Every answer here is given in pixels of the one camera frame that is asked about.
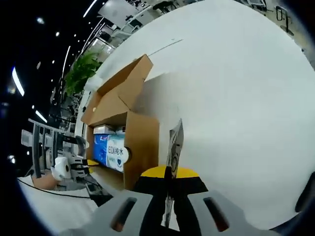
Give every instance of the white table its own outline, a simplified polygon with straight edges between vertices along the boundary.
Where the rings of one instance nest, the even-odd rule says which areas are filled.
[[[106,81],[144,53],[154,66],[137,110],[160,121],[160,163],[181,117],[180,166],[257,228],[295,216],[315,169],[315,72],[294,41],[244,5],[205,0],[145,25],[97,74]]]

